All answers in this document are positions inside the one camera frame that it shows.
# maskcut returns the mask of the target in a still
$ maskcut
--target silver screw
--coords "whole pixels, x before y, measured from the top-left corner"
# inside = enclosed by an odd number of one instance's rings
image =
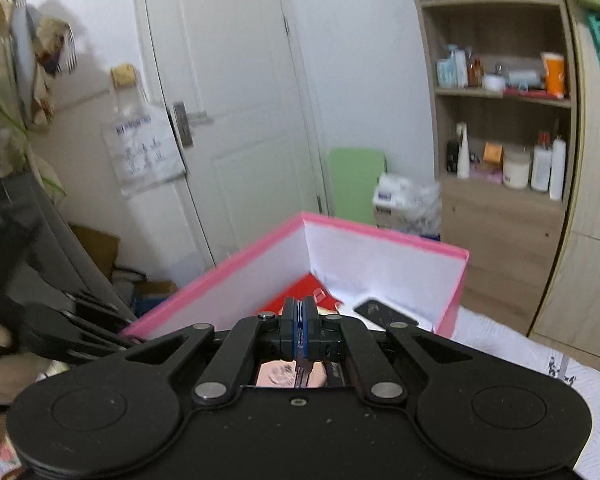
[[[226,393],[226,386],[224,386],[224,384],[214,382],[201,383],[196,386],[196,389],[193,391],[201,399],[217,399]]]
[[[371,387],[371,393],[379,399],[395,399],[402,395],[402,386],[396,383],[376,383]]]

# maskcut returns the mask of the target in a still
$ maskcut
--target cardboard box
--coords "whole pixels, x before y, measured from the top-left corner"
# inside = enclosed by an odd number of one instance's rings
[[[125,330],[155,338],[197,322],[230,329],[311,272],[336,298],[366,288],[453,333],[468,251],[355,222],[302,213],[183,288]]]

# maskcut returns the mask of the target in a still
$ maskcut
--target red bottle cap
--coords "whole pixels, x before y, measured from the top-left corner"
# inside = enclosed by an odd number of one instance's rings
[[[540,144],[540,146],[547,147],[550,139],[551,137],[549,136],[549,132],[540,132],[538,134],[538,144]]]

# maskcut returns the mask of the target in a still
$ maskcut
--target orange cup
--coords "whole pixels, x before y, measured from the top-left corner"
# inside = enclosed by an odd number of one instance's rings
[[[543,52],[544,63],[544,85],[547,93],[564,99],[564,56],[555,52]]]

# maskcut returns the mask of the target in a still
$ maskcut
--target green chair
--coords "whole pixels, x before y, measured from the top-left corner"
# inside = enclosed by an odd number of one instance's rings
[[[371,200],[386,158],[380,150],[335,148],[328,158],[334,214],[337,218],[376,225]]]

